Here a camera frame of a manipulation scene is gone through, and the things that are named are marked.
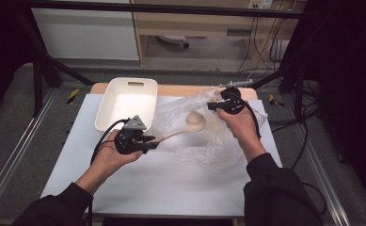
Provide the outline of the white plastic bin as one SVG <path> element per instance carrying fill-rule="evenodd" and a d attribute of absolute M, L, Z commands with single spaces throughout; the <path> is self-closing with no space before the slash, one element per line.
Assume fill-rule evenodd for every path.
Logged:
<path fill-rule="evenodd" d="M 105 131 L 112 123 L 138 116 L 149 130 L 157 104 L 158 84 L 153 79 L 118 77 L 108 84 L 95 127 Z"/>

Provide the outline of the black metal frame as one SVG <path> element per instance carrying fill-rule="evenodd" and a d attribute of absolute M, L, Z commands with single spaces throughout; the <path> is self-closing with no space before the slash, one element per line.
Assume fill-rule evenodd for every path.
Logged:
<path fill-rule="evenodd" d="M 155 4 L 124 4 L 124 3 L 101 3 L 101 2 L 81 2 L 81 1 L 55 1 L 55 0 L 15 0 L 12 8 L 19 20 L 21 27 L 29 41 L 30 53 L 34 56 L 34 88 L 35 88 L 35 112 L 38 115 L 42 108 L 41 75 L 47 83 L 54 88 L 59 88 L 62 80 L 57 70 L 61 70 L 77 81 L 93 86 L 94 81 L 85 78 L 83 75 L 70 69 L 63 63 L 54 59 L 44 47 L 40 38 L 40 32 L 33 26 L 26 13 L 31 8 L 49 9 L 71 9 L 71 10 L 91 10 L 91 11 L 116 11 L 116 12 L 138 12 L 157 14 L 192 14 L 230 17 L 253 17 L 253 18 L 282 18 L 282 19 L 302 19 L 317 18 L 319 11 L 297 11 L 297 10 L 272 10 L 272 9 L 243 9 L 243 8 L 215 8 L 197 6 L 176 6 L 176 5 L 155 5 Z"/>

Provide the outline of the beige spoon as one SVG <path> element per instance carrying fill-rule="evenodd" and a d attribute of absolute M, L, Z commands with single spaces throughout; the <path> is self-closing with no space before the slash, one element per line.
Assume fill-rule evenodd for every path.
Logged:
<path fill-rule="evenodd" d="M 191 111 L 185 118 L 185 125 L 177 129 L 176 131 L 170 132 L 169 134 L 157 137 L 153 142 L 162 142 L 170 137 L 174 137 L 181 133 L 195 133 L 203 130 L 206 126 L 205 117 L 197 111 Z"/>

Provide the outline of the white power strip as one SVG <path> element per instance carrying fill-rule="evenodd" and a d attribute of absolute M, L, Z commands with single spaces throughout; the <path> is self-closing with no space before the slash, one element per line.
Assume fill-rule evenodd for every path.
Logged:
<path fill-rule="evenodd" d="M 273 0 L 249 0 L 248 7 L 254 9 L 270 9 Z"/>

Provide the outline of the person's right hand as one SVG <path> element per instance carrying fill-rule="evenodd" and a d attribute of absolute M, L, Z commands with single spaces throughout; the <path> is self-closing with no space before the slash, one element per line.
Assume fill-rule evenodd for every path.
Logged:
<path fill-rule="evenodd" d="M 217 109 L 216 113 L 221 120 L 226 122 L 244 150 L 254 151 L 261 146 L 254 117 L 247 108 L 235 115 L 229 114 L 223 109 Z"/>

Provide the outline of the wooden desk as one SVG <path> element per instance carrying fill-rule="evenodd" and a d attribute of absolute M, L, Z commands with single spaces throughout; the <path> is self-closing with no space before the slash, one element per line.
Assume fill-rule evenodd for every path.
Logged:
<path fill-rule="evenodd" d="M 130 0 L 132 4 L 243 8 L 249 0 Z M 270 9 L 304 9 L 307 0 L 273 0 Z M 265 68 L 265 57 L 274 40 L 288 41 L 297 25 L 296 19 L 244 18 L 230 16 L 134 13 L 139 60 L 145 61 L 148 37 L 234 37 L 245 42 L 248 56 L 256 68 Z"/>

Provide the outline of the white cabinet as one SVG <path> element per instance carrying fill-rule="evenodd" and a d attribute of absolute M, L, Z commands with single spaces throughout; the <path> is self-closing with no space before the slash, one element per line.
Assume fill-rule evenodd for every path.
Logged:
<path fill-rule="evenodd" d="M 47 8 L 32 12 L 52 57 L 139 59 L 131 12 Z"/>

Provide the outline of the person's left hand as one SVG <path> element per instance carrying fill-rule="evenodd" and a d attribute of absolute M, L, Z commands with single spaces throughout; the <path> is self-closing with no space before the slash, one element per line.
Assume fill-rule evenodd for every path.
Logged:
<path fill-rule="evenodd" d="M 119 153 L 113 141 L 117 133 L 118 130 L 112 131 L 105 144 L 100 146 L 99 152 L 89 167 L 91 178 L 104 181 L 124 165 L 135 162 L 143 154 L 142 151 Z"/>

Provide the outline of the yellow black tape strip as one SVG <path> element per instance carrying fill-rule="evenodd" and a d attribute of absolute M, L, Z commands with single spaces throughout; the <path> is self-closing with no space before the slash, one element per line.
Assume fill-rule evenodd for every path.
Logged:
<path fill-rule="evenodd" d="M 285 107 L 284 103 L 280 103 L 275 99 L 275 96 L 273 94 L 269 94 L 269 104 L 270 105 L 275 105 L 278 107 Z"/>
<path fill-rule="evenodd" d="M 68 101 L 67 101 L 67 105 L 72 105 L 78 92 L 79 92 L 80 89 L 73 89 L 69 98 L 68 98 Z"/>

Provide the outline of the white table board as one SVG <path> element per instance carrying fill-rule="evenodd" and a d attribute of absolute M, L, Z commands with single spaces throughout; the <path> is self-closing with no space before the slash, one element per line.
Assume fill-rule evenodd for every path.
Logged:
<path fill-rule="evenodd" d="M 94 127 L 103 96 L 84 99 L 67 141 L 41 195 L 63 191 L 88 168 L 102 133 Z M 200 151 L 210 137 L 182 134 L 162 142 L 111 177 L 94 194 L 93 212 L 116 216 L 240 218 L 243 188 L 250 180 L 247 161 L 236 141 L 223 150 L 230 155 L 218 165 L 183 161 L 178 151 Z"/>

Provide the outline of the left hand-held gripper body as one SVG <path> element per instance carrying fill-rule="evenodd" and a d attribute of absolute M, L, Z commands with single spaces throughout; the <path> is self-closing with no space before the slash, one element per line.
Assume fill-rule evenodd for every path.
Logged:
<path fill-rule="evenodd" d="M 119 153 L 130 154 L 137 151 L 146 153 L 149 150 L 149 148 L 143 142 L 143 134 L 146 129 L 147 126 L 138 115 L 128 119 L 118 131 L 114 140 L 115 146 Z"/>

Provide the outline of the wooden table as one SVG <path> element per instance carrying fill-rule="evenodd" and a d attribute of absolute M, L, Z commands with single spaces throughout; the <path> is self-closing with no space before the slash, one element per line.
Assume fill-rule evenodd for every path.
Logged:
<path fill-rule="evenodd" d="M 107 83 L 97 83 L 91 88 L 90 94 L 104 94 L 108 87 Z M 159 85 L 159 96 L 185 97 L 206 90 L 207 86 L 180 86 L 180 85 Z M 241 97 L 244 100 L 258 100 L 258 95 L 254 89 L 239 88 Z"/>

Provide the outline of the clear smiley plastic bag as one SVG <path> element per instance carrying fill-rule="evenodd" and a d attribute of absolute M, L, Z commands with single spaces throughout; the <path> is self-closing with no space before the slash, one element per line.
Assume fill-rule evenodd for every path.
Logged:
<path fill-rule="evenodd" d="M 195 162 L 204 168 L 221 170 L 234 165 L 243 156 L 230 128 L 216 115 L 216 111 L 207 107 L 209 102 L 222 102 L 222 90 L 208 88 L 156 107 L 152 131 L 157 136 L 182 128 L 186 116 L 191 111 L 197 111 L 206 119 L 203 130 L 179 134 L 165 141 L 163 147 L 173 151 L 177 159 Z M 250 113 L 254 117 L 255 126 L 260 128 L 267 119 L 267 114 L 248 103 L 252 109 Z"/>

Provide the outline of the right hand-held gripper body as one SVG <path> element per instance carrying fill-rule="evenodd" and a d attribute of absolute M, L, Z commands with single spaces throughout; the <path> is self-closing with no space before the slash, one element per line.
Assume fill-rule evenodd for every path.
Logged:
<path fill-rule="evenodd" d="M 234 85 L 225 85 L 225 88 L 220 92 L 220 95 L 222 97 L 220 108 L 228 114 L 238 114 L 244 108 L 252 111 L 249 103 L 242 99 L 241 91 Z"/>

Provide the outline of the aluminium floor rail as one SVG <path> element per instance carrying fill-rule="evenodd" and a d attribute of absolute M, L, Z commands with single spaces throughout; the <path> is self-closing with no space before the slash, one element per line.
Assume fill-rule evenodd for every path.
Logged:
<path fill-rule="evenodd" d="M 351 222 L 346 215 L 346 212 L 331 181 L 329 180 L 323 164 L 321 163 L 315 149 L 313 148 L 310 139 L 306 137 L 306 127 L 299 124 L 295 128 L 301 139 L 306 142 L 304 145 L 304 153 L 309 161 L 309 165 L 313 171 L 317 184 L 326 198 L 326 205 L 335 222 L 335 225 L 351 226 Z"/>
<path fill-rule="evenodd" d="M 0 171 L 0 198 L 8 185 L 10 178 L 12 177 L 14 171 L 19 165 L 19 162 L 24 156 L 25 151 L 27 150 L 31 140 L 39 129 L 44 117 L 46 116 L 55 96 L 57 95 L 58 89 L 50 89 L 48 93 L 45 95 L 43 100 L 43 107 L 38 112 L 38 114 L 32 118 L 29 122 L 28 126 L 24 130 L 21 138 L 18 140 L 18 143 L 12 150 L 10 157 L 5 163 L 4 167 Z"/>

